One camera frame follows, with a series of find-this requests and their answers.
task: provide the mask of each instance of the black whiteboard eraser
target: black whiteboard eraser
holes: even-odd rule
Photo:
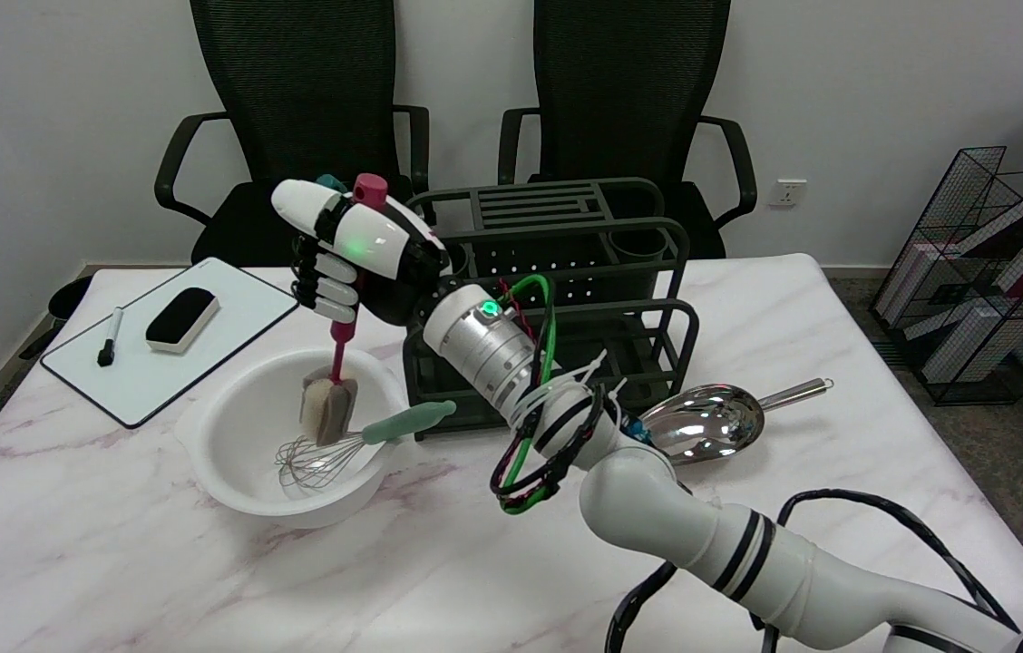
[[[206,289],[185,289],[152,318],[145,330],[145,342],[152,351],[184,353],[218,308],[213,293]]]

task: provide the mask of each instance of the white bowl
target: white bowl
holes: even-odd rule
[[[213,498],[234,510],[296,529],[316,529],[366,505],[387,474],[395,442],[363,446],[345,471],[320,490],[292,488],[278,480],[278,447],[301,435],[301,381],[329,364],[329,348],[276,356],[243,373],[204,407],[177,423],[177,439]],[[358,381],[350,429],[359,430],[407,408],[406,393],[391,371],[370,355],[347,351],[343,376]]]

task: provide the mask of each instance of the black office chair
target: black office chair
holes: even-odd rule
[[[155,175],[155,201],[205,225],[193,263],[291,264],[296,232],[270,194],[282,179],[359,173],[387,179],[400,202],[428,190],[429,116],[393,104],[393,0],[189,0],[196,38],[225,112],[181,121]],[[399,172],[395,113],[411,121],[411,177]],[[177,202],[172,186],[206,121],[227,119],[252,181],[238,183],[210,218]]]
[[[525,116],[539,116],[539,174],[529,181],[644,177],[665,215],[688,231],[691,258],[725,258],[718,231],[755,209],[753,162],[739,124],[702,116],[725,44],[728,0],[536,0],[539,107],[511,108],[499,134],[499,183],[516,182]],[[722,129],[740,203],[712,219],[697,185],[682,181],[698,124]],[[652,195],[607,198],[619,218],[654,211]]]

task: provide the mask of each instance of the mesh chair back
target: mesh chair back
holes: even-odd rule
[[[730,0],[536,0],[540,172],[680,181]]]
[[[392,0],[189,0],[256,179],[398,174]]]

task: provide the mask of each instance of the stainless steel scoop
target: stainless steel scoop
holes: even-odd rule
[[[814,379],[757,400],[736,386],[714,384],[685,390],[654,405],[640,417],[657,449],[673,465],[718,460],[755,442],[765,426],[765,411],[807,400],[835,387]]]

